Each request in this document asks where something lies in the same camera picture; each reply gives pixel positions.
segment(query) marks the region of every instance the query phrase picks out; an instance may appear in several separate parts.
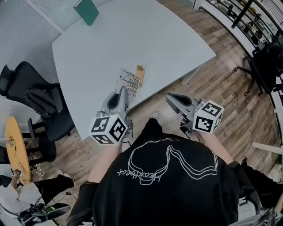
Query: chair armrest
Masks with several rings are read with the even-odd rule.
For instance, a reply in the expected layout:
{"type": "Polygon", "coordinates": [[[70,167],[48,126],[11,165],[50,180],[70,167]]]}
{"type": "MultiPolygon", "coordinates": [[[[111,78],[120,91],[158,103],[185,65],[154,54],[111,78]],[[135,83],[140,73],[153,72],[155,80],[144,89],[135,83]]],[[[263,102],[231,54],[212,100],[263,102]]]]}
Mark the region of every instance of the chair armrest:
{"type": "Polygon", "coordinates": [[[257,47],[253,50],[252,54],[255,55],[256,52],[262,51],[264,49],[265,45],[263,42],[259,42],[257,47]]]}
{"type": "Polygon", "coordinates": [[[60,89],[59,87],[55,87],[51,92],[52,92],[53,100],[55,101],[56,110],[58,112],[61,112],[63,109],[63,103],[59,89],[60,89]]]}
{"type": "Polygon", "coordinates": [[[276,84],[273,88],[273,92],[282,91],[283,92],[283,83],[282,84],[276,84]]]}
{"type": "Polygon", "coordinates": [[[31,138],[35,140],[34,127],[31,118],[28,120],[28,130],[30,131],[31,138]]]}

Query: black t-shirt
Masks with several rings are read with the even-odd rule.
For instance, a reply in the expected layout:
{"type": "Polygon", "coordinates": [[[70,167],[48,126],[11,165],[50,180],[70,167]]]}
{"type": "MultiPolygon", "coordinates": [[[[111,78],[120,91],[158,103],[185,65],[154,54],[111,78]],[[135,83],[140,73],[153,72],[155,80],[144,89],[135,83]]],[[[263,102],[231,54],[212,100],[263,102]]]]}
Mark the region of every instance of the black t-shirt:
{"type": "Polygon", "coordinates": [[[99,184],[86,183],[68,218],[77,226],[229,225],[237,221],[237,175],[205,145],[162,137],[131,147],[99,184]]]}

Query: cable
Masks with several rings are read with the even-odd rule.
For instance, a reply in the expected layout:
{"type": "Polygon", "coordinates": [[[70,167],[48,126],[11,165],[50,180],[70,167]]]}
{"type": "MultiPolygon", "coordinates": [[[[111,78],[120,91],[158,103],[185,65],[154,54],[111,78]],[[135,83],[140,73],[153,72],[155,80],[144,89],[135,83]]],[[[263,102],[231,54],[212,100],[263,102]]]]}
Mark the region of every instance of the cable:
{"type": "Polygon", "coordinates": [[[37,198],[37,200],[36,200],[36,202],[35,202],[35,206],[38,204],[38,202],[40,201],[40,199],[42,198],[42,195],[43,195],[43,188],[42,188],[42,186],[40,186],[40,187],[41,187],[41,196],[39,196],[39,197],[37,198]]]}
{"type": "Polygon", "coordinates": [[[66,192],[66,194],[63,196],[63,198],[65,198],[65,196],[70,196],[70,195],[72,195],[74,198],[75,198],[75,200],[78,200],[72,193],[70,193],[70,192],[66,192]]]}
{"type": "Polygon", "coordinates": [[[272,192],[270,192],[270,193],[268,193],[268,194],[259,194],[259,195],[260,195],[260,196],[268,196],[268,195],[270,195],[270,194],[272,194],[272,193],[281,192],[281,191],[283,191],[283,189],[279,189],[279,190],[276,190],[276,191],[272,191],[272,192]]]}
{"type": "Polygon", "coordinates": [[[19,168],[23,169],[23,173],[24,173],[24,172],[25,172],[25,169],[24,169],[22,163],[20,162],[18,156],[16,156],[16,153],[17,153],[17,146],[16,146],[16,143],[15,143],[15,154],[14,154],[14,157],[17,158],[17,160],[18,160],[18,166],[19,166],[19,168]]]}
{"type": "Polygon", "coordinates": [[[128,143],[129,146],[132,146],[131,143],[130,143],[130,141],[123,141],[123,143],[128,143]]]}
{"type": "MultiPolygon", "coordinates": [[[[31,157],[32,160],[36,160],[36,156],[33,154],[31,157]]],[[[42,177],[44,175],[44,171],[41,169],[40,164],[36,164],[36,173],[42,177]]]]}

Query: white line drawing print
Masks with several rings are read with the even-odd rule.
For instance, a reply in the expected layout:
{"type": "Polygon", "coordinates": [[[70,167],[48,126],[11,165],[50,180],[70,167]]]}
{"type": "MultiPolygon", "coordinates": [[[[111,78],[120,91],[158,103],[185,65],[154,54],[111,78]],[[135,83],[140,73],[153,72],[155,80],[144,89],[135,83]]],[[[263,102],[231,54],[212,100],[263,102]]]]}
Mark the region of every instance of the white line drawing print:
{"type": "Polygon", "coordinates": [[[182,168],[186,171],[186,173],[192,179],[200,180],[200,179],[202,179],[206,176],[209,176],[209,175],[213,175],[213,176],[217,175],[216,169],[217,169],[217,166],[218,166],[218,160],[217,160],[217,156],[212,151],[211,152],[212,152],[213,157],[214,157],[214,165],[205,167],[202,170],[197,170],[197,169],[194,169],[189,163],[187,163],[185,158],[183,157],[182,153],[179,150],[174,149],[172,145],[169,145],[166,149],[166,164],[165,164],[165,166],[158,169],[154,173],[144,172],[144,170],[142,168],[137,167],[133,163],[132,157],[134,155],[134,152],[137,149],[142,148],[143,146],[147,145],[148,143],[158,143],[158,142],[162,142],[162,141],[166,141],[166,140],[172,140],[172,139],[166,138],[166,139],[161,139],[159,141],[148,141],[145,144],[135,148],[132,151],[131,156],[130,156],[129,161],[128,161],[128,170],[120,169],[120,172],[117,172],[118,175],[120,176],[122,174],[122,175],[126,175],[126,176],[132,176],[132,179],[136,179],[138,177],[141,185],[151,185],[155,180],[160,181],[162,175],[166,173],[171,156],[173,156],[173,157],[175,157],[179,160],[182,168]]]}

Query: green book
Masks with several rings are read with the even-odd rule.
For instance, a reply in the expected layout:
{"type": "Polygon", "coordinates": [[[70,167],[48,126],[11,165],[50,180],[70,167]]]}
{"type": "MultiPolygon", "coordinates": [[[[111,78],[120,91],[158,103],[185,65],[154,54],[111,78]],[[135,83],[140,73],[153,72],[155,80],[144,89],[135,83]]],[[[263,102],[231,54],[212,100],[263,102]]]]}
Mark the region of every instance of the green book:
{"type": "Polygon", "coordinates": [[[99,14],[96,6],[92,0],[80,0],[75,6],[74,9],[80,15],[80,17],[85,21],[85,23],[91,26],[99,14]]]}

